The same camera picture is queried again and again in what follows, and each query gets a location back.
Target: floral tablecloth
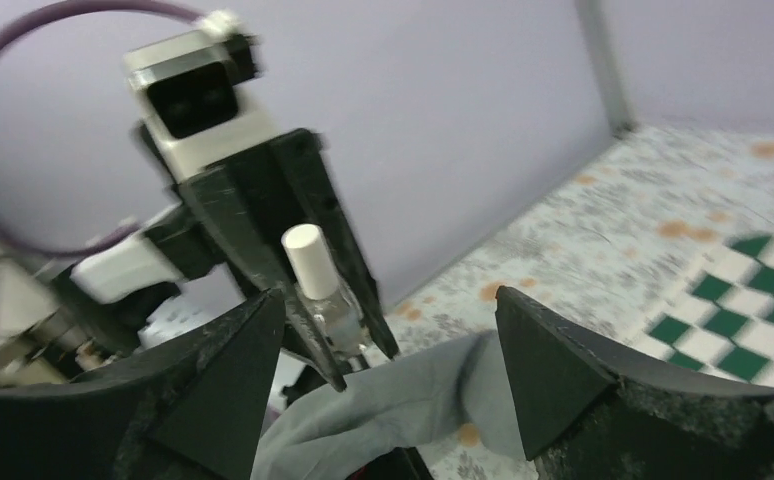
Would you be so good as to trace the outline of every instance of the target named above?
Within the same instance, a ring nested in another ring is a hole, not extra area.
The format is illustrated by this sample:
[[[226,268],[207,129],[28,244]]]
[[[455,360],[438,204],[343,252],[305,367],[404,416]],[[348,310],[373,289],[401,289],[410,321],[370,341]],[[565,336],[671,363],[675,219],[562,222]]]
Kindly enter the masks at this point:
[[[623,340],[703,248],[774,230],[774,137],[644,127],[420,289],[389,316],[404,352],[495,328],[515,286]],[[466,425],[420,449],[438,480],[536,478]]]

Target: checkered cloth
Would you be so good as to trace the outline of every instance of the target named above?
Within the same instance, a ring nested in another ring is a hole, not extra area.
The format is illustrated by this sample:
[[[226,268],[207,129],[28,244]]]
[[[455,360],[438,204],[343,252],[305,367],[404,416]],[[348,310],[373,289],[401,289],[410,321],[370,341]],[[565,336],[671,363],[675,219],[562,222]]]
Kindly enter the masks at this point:
[[[774,386],[774,234],[704,253],[647,314],[633,348],[676,365]]]

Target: gray fabric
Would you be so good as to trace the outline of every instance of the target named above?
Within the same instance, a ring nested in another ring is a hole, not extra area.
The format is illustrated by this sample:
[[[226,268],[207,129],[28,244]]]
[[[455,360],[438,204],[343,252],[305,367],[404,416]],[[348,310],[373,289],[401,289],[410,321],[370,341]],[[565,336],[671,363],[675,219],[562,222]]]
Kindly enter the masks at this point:
[[[471,422],[490,450],[524,459],[496,332],[452,340],[316,390],[269,428],[252,480],[342,479],[396,447]]]

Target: black plastic bracket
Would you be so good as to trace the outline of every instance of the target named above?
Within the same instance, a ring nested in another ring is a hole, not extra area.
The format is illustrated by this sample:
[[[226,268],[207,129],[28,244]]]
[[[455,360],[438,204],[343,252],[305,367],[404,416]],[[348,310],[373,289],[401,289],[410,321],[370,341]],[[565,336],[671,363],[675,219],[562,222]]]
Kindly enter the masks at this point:
[[[232,83],[239,84],[257,78],[260,74],[254,51],[255,37],[246,35],[234,35],[223,44],[234,65],[236,72],[232,72]]]
[[[268,236],[272,230],[261,225],[260,219],[261,215],[272,217],[271,214],[250,208],[252,205],[247,203],[227,165],[211,167],[179,184],[178,189],[185,205],[203,225],[208,225],[208,235],[243,278],[259,289],[277,288],[284,292],[288,324],[304,340],[310,360],[337,391],[345,390],[339,363],[296,294],[289,265],[277,256],[281,233],[278,248],[267,240],[272,238]]]
[[[183,202],[183,193],[142,122],[135,128],[135,137],[151,154],[161,173],[169,178],[170,192]],[[312,222],[322,227],[338,270],[361,303],[373,341],[385,355],[393,358],[399,353],[399,346],[384,319],[378,285],[343,212],[320,154],[321,148],[317,135],[299,129],[221,159],[211,169],[215,172],[213,175],[224,175],[225,181],[238,192],[237,202],[249,212],[256,226],[253,234],[271,252],[272,262],[281,266],[286,282],[292,282],[293,275],[281,248],[281,235],[298,223]],[[244,295],[255,291],[251,279],[230,265],[227,257],[226,262]],[[284,338],[284,348],[301,356],[306,349],[290,333]]]
[[[216,245],[183,204],[146,228],[143,235],[187,280],[205,277],[224,262]]]

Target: clear liquid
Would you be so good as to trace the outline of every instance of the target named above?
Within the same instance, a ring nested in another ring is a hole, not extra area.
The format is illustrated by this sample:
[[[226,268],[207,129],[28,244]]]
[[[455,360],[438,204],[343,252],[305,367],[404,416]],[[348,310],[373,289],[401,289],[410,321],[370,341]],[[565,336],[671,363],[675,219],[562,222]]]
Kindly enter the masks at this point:
[[[363,325],[360,304],[344,282],[336,292],[322,300],[305,297],[298,285],[296,292],[326,337],[335,358],[344,361],[356,357],[372,343],[369,331]]]

